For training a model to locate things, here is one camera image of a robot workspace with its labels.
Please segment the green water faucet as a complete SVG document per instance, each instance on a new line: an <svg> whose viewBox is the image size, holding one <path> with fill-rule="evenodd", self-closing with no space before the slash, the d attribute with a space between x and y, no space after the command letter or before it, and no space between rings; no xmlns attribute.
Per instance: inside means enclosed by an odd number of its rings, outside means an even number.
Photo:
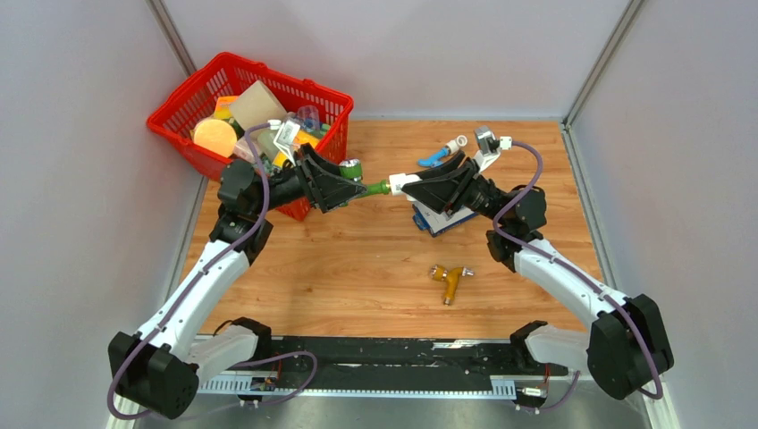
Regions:
<svg viewBox="0 0 758 429"><path fill-rule="evenodd" d="M349 158L339 163L340 174L343 178L363 183L363 167L357 158ZM389 195L391 186L387 180L382 180L373 184L365 184L366 192L360 195L361 198L374 195Z"/></svg>

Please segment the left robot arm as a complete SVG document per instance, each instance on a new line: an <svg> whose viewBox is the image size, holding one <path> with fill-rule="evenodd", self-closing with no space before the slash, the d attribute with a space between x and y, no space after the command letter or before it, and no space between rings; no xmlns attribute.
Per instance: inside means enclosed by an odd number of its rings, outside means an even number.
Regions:
<svg viewBox="0 0 758 429"><path fill-rule="evenodd" d="M151 413L175 419L198 387L244 363L270 365L269 329L242 318L211 340L195 338L220 298L257 260L273 230L271 209L306 198L328 213L367 193L347 167L300 147L292 167L268 175L260 160L237 159L220 178L218 220L201 258L169 299L133 334L118 332L108 346L113 379L106 394L112 416L127 420Z"/></svg>

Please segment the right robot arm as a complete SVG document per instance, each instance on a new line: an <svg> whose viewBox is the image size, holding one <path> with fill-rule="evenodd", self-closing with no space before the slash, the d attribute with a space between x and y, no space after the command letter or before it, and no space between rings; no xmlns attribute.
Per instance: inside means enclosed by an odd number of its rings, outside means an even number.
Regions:
<svg viewBox="0 0 758 429"><path fill-rule="evenodd" d="M390 178L390 190L438 214L467 208L491 220L487 247L513 273L534 282L569 309L585 332L533 321L511 334L510 362L522 374L555 364L593 377L609 396L663 396L661 375L674 357L661 311L650 297L633 298L568 261L540 228L546 195L534 181L510 191L487 180L475 159L457 155L444 165Z"/></svg>

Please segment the white pipe elbow fitting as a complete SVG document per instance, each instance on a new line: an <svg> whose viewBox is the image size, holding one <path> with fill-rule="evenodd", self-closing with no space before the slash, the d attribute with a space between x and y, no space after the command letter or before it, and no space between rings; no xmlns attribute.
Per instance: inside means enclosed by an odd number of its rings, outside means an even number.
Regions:
<svg viewBox="0 0 758 429"><path fill-rule="evenodd" d="M388 178L388 183L390 186L390 192L393 196L403 196L406 198L407 201L415 202L416 199L411 197L409 194L407 194L405 191L402 190L402 188L406 184L414 183L420 181L421 178L414 173L407 174L407 173L396 173L392 174Z"/></svg>

